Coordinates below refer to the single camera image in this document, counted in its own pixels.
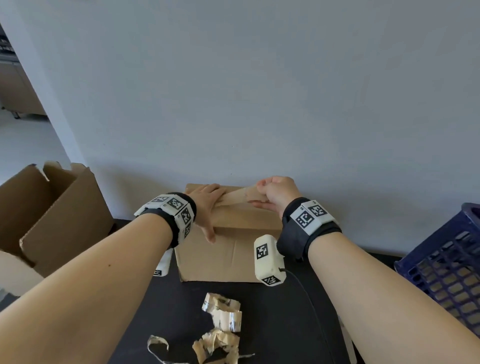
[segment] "person's left hand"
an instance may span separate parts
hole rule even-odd
[[[197,205],[197,216],[195,224],[202,228],[205,238],[210,243],[215,243],[215,232],[213,230],[211,212],[215,202],[225,193],[225,188],[220,188],[217,183],[204,184],[187,194]]]

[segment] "forearm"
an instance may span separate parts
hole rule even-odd
[[[47,277],[0,314],[3,361],[106,363],[171,240],[141,215]]]
[[[478,363],[473,333],[343,234],[318,237],[308,256],[366,363]]]

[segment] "black table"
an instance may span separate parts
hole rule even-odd
[[[117,220],[116,228],[126,223]],[[391,267],[398,259],[374,256]],[[287,260],[285,264],[309,293],[322,329],[305,292],[293,277],[288,275],[276,287],[261,283],[180,282],[174,255],[169,274],[152,277],[109,363],[158,363],[146,348],[150,335],[164,337],[169,342],[169,360],[197,363],[192,344],[213,328],[211,316],[201,309],[207,292],[220,293],[241,303],[240,354],[255,353],[255,356],[240,359],[240,363],[331,363],[329,351],[336,364],[350,363],[335,309],[314,271],[308,264]],[[13,300],[12,296],[5,298],[0,310]]]

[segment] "plastic crate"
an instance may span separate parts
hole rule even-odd
[[[395,270],[480,338],[480,205],[463,204]]]

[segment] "black cable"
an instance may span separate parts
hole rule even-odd
[[[320,329],[320,332],[322,333],[325,344],[327,345],[328,353],[330,354],[330,360],[332,361],[333,364],[335,364],[335,360],[333,359],[333,355],[332,355],[332,350],[330,349],[330,345],[328,345],[327,335],[325,334],[324,328],[320,324],[320,319],[318,318],[317,310],[315,310],[315,306],[313,305],[313,302],[312,302],[312,299],[310,298],[310,295],[308,294],[307,290],[305,289],[305,287],[301,283],[300,279],[295,274],[293,274],[292,272],[290,272],[287,269],[282,269],[282,268],[280,269],[280,272],[287,272],[293,278],[295,278],[297,280],[298,284],[300,285],[300,287],[303,289],[303,291],[307,295],[308,301],[310,302],[310,305],[312,306],[312,309],[313,309],[313,314],[315,315],[315,320],[317,320],[318,328]]]

